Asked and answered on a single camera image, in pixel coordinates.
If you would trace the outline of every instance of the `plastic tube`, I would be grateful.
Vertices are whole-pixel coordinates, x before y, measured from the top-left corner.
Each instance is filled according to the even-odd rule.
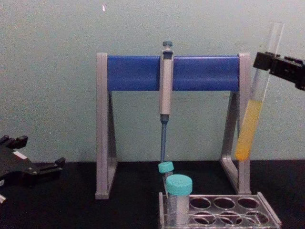
[[[273,21],[271,22],[265,51],[271,52],[273,54],[277,53],[283,29],[283,23]],[[257,69],[235,150],[235,156],[238,160],[246,160],[250,156],[252,142],[258,124],[259,115],[262,110],[268,83],[269,72]]]
[[[167,226],[186,225],[189,220],[190,193],[193,189],[192,179],[185,175],[171,175],[166,179]]]
[[[163,185],[164,185],[166,196],[168,196],[165,183],[166,183],[167,177],[173,175],[173,163],[171,161],[165,161],[165,162],[158,164],[158,168],[159,168],[159,172],[162,174]]]

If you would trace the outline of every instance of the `micropipette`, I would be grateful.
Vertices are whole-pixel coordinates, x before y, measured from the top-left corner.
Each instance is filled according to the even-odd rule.
[[[166,125],[171,111],[171,99],[173,90],[173,51],[172,42],[163,42],[164,50],[160,57],[160,97],[159,112],[162,123],[161,131],[161,162],[165,158]]]

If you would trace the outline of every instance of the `pipette stand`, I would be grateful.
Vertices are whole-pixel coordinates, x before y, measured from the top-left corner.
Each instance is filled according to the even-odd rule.
[[[96,199],[108,199],[117,160],[111,91],[158,91],[159,56],[108,56],[97,53],[96,64]],[[251,87],[250,57],[175,56],[174,91],[231,91],[221,164],[237,194],[249,195],[250,161],[232,161],[235,125],[242,124]]]

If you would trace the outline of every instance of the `black clamp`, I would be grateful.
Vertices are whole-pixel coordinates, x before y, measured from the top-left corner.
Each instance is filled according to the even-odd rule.
[[[54,163],[37,166],[25,155],[14,150],[25,147],[27,136],[9,138],[5,135],[0,138],[0,187],[11,185],[33,186],[37,183],[58,179],[65,165],[65,158]]]
[[[281,58],[270,52],[258,52],[253,64],[254,68],[295,83],[295,87],[305,91],[305,65],[302,60],[287,57]]]

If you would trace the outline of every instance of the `pale green wall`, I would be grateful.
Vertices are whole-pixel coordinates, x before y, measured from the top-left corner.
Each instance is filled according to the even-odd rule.
[[[96,52],[231,55],[285,22],[279,53],[305,59],[303,0],[3,0],[0,2],[0,134],[29,136],[34,161],[95,160]],[[219,158],[228,92],[176,92],[168,159]],[[118,157],[158,160],[157,92],[115,92]],[[272,77],[252,159],[305,158],[305,93]]]

